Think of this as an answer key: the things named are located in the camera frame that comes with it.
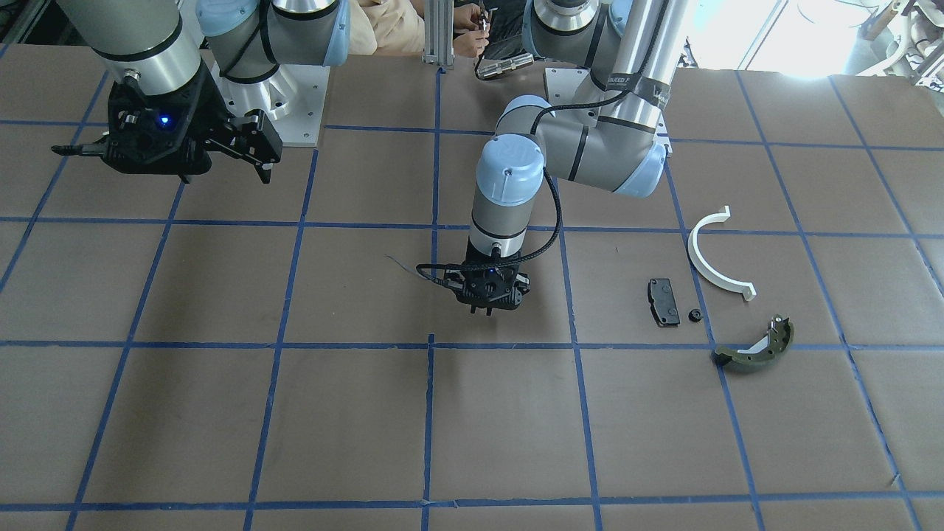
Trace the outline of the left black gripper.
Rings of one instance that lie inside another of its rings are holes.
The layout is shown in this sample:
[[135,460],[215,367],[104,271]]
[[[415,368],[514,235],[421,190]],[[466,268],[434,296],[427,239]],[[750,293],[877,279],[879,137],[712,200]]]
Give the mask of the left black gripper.
[[486,316],[492,316],[493,309],[515,310],[530,292],[530,279],[519,269],[519,265],[496,263],[486,263],[485,269],[479,270],[452,268],[445,273],[446,287],[455,293],[459,303],[470,306],[472,315],[482,308]]

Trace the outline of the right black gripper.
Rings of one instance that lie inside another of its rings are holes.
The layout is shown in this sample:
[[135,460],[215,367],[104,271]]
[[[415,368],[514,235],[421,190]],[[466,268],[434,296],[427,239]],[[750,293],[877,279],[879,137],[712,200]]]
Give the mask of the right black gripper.
[[216,151],[253,165],[263,184],[281,161],[283,141],[265,111],[229,117],[203,61],[182,87],[147,95],[138,71],[126,69],[108,97],[109,134],[103,142],[52,145],[54,154],[103,158],[112,169],[132,175],[175,175],[188,182],[212,168],[206,140]]

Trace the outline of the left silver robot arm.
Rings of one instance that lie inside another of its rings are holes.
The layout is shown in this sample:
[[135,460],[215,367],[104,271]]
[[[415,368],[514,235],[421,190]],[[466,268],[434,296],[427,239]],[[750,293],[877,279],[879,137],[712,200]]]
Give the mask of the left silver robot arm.
[[650,195],[667,147],[657,125],[670,100],[694,1],[530,1],[522,41],[540,58],[586,70],[570,104],[521,95],[506,105],[476,164],[462,263],[434,282],[472,310],[516,309],[530,289],[522,251],[543,185],[572,181]]

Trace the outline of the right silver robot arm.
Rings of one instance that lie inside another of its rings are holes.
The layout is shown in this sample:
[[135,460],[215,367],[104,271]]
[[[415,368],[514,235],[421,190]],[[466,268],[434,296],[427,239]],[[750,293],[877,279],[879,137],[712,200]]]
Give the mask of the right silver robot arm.
[[263,184],[279,164],[277,122],[301,102],[289,65],[341,65],[350,51],[347,1],[198,1],[206,64],[175,1],[61,1],[114,78],[108,133],[60,156],[94,157],[129,175],[189,184],[219,152],[250,164]]

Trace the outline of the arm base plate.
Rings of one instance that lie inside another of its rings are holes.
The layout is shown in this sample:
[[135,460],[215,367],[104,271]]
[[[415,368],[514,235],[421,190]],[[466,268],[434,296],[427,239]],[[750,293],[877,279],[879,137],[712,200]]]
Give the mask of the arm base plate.
[[577,105],[593,100],[597,93],[590,71],[583,68],[546,68],[546,100],[552,105]]
[[265,80],[243,82],[212,75],[230,114],[244,117],[261,110],[268,115],[284,147],[316,148],[326,102],[330,67],[279,65]]

